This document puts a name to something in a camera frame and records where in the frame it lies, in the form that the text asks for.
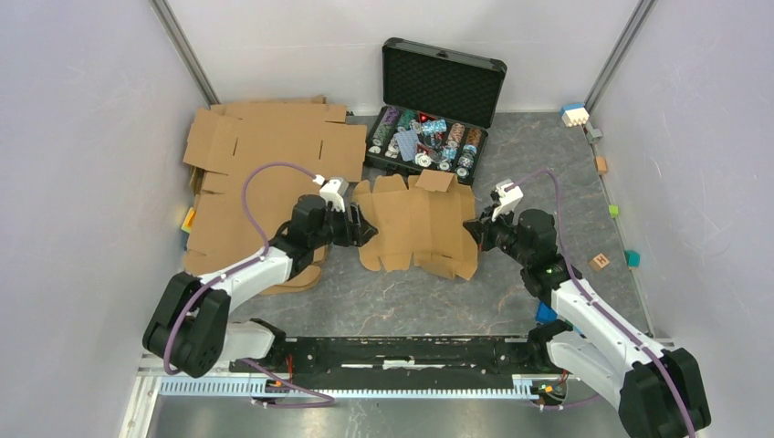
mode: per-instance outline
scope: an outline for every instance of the robotic arm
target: robotic arm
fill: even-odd
[[[533,360],[585,381],[616,408],[630,436],[683,437],[685,423],[665,376],[646,354],[650,351],[677,387],[695,429],[707,427],[711,418],[696,359],[685,349],[665,349],[605,303],[559,254],[553,216],[526,210],[513,225],[513,210],[522,197],[513,182],[500,182],[492,192],[495,203],[465,228],[482,251],[496,247],[520,263],[527,291],[571,321],[529,332]]]
[[[201,277],[185,272],[173,276],[145,330],[142,346],[163,357],[175,320],[194,292],[202,285],[212,283],[214,287],[222,278],[217,288],[198,299],[193,312],[180,326],[170,363],[196,378],[218,360],[265,357],[274,341],[274,332],[258,322],[228,324],[228,315],[249,298],[297,276],[312,263],[316,249],[330,244],[363,246],[377,234],[357,204],[346,209],[345,180],[333,178],[319,183],[319,196],[298,198],[290,220],[280,226],[265,254],[258,251],[246,260]],[[261,257],[258,263],[247,263],[256,257]]]

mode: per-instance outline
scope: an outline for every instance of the floor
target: floor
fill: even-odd
[[[373,123],[374,118],[351,118]],[[555,113],[495,116],[476,171],[476,210],[491,203],[489,192],[506,178],[516,180],[540,168],[554,171],[562,190],[562,212],[570,260],[595,290],[641,330],[647,330],[633,276],[623,257],[591,148],[583,131],[566,128]],[[381,171],[364,169],[373,179]],[[556,211],[546,176],[521,187],[518,213],[527,208]],[[611,263],[594,272],[588,261],[604,253]],[[290,336],[408,336],[421,334],[521,335],[535,327],[538,301],[518,275],[520,266],[497,250],[483,253],[470,281],[447,280],[419,268],[372,272],[354,248],[334,247],[323,278],[313,289],[257,296],[238,308],[234,321],[262,318]]]
[[[570,400],[592,394],[582,383]],[[513,437],[624,438],[618,412],[604,400],[564,412],[543,412],[528,401],[339,400],[326,409],[259,409],[236,397],[160,397],[149,438],[177,437]]]

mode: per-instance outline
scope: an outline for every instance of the white poker chip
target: white poker chip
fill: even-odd
[[[433,160],[426,153],[417,153],[413,162],[422,167],[430,167],[430,164],[433,164]]]

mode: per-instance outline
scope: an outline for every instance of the flattened cardboard box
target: flattened cardboard box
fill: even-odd
[[[183,161],[192,165],[197,192],[196,220],[183,260],[186,271],[201,275],[252,255],[261,246],[258,232],[242,208],[242,187],[256,167],[292,162],[326,177],[361,179],[365,126],[344,124],[347,109],[322,103],[237,102],[199,109],[188,135]],[[309,177],[289,168],[270,168],[256,176],[247,192],[250,212],[269,237],[290,219],[302,194],[317,193]],[[315,253],[315,262],[325,251]],[[310,266],[271,292],[303,290],[321,273]]]
[[[469,280],[478,268],[478,247],[462,223],[476,218],[469,186],[448,172],[380,176],[373,190],[360,182],[352,194],[379,233],[360,248],[361,263],[372,271],[406,270],[411,261],[427,272]]]

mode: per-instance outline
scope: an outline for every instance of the gray marble floor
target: gray marble floor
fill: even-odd
[[[351,118],[371,123],[373,118]],[[596,291],[637,328],[646,330],[643,308],[626,267],[623,248],[608,213],[591,149],[579,128],[566,128],[555,113],[497,114],[476,171],[476,210],[490,204],[494,184],[514,181],[540,168],[560,180],[566,245],[570,259]],[[381,174],[365,169],[363,176]],[[516,211],[555,212],[547,176],[521,186]],[[599,253],[611,263],[601,272],[587,262]],[[406,336],[421,334],[517,335],[535,327],[538,301],[521,282],[518,266],[497,250],[479,257],[473,279],[447,280],[419,268],[372,272],[354,248],[332,248],[323,278],[313,289],[257,296],[232,315],[234,321],[262,318],[290,336]]]

